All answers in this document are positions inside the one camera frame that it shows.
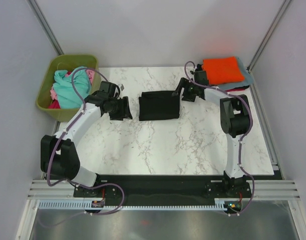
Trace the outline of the olive green plastic bin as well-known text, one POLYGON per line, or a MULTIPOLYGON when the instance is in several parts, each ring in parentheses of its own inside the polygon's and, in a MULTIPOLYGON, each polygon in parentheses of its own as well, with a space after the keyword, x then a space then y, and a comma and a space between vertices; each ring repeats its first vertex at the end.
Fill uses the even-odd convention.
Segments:
POLYGON ((77 113, 77 108, 49 108, 53 103, 50 91, 53 83, 55 83, 55 71, 67 70, 72 72, 77 67, 97 69, 98 66, 98 59, 92 54, 64 54, 51 60, 37 95, 37 107, 56 121, 68 122, 77 113))

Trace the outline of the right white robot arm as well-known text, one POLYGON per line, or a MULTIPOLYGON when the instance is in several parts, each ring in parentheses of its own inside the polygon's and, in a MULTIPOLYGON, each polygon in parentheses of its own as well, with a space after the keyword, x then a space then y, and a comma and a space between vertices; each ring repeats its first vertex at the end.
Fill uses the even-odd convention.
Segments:
POLYGON ((194 102, 196 97, 212 102, 220 108, 220 125, 227 139, 227 162, 222 184, 223 193, 232 197, 240 191, 246 173, 242 167, 243 145, 253 126, 253 118, 246 95, 234 95, 218 87, 202 87, 186 78, 181 78, 173 96, 183 96, 184 101, 194 102))

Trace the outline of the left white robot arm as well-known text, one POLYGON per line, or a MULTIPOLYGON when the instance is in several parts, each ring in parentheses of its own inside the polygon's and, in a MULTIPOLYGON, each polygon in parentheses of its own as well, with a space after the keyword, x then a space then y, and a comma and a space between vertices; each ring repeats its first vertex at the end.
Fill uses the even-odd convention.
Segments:
POLYGON ((117 98, 98 92, 86 97, 65 128, 42 138, 41 170, 47 174, 47 184, 50 187, 68 181, 84 187, 92 197, 101 194, 103 188, 96 181, 98 175, 81 166, 76 147, 93 123, 106 113, 112 121, 133 118, 127 96, 117 98))

